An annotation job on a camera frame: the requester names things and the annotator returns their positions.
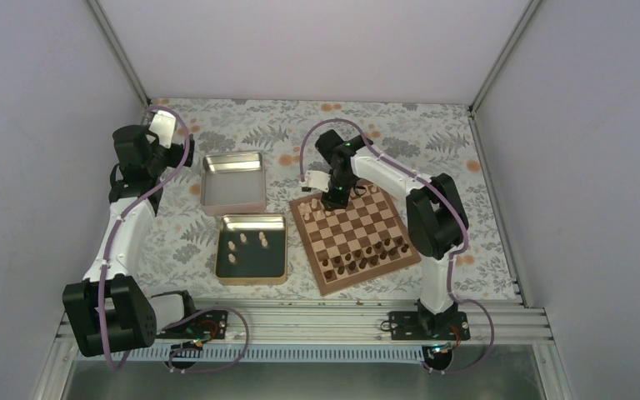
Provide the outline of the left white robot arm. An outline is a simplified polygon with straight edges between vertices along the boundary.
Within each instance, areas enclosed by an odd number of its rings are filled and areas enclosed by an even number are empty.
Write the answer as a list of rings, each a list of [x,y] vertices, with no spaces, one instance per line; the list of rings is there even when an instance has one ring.
[[[109,177],[109,222],[92,266],[68,284],[62,302],[79,352],[85,357],[147,348],[167,327],[185,338],[198,328],[189,296],[146,296],[134,277],[163,195],[163,172],[193,164],[195,141],[174,143],[172,128],[129,125],[116,130],[118,162]]]

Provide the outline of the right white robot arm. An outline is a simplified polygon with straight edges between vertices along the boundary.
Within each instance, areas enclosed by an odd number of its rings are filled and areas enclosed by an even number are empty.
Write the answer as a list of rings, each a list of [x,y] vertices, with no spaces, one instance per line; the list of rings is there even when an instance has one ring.
[[[379,152],[364,134],[345,141],[329,130],[315,148],[330,167],[318,187],[328,211],[346,208],[362,179],[405,202],[408,236],[421,255],[417,325],[424,337],[440,338],[458,314],[452,289],[454,257],[468,247],[468,218],[453,178],[414,172]]]

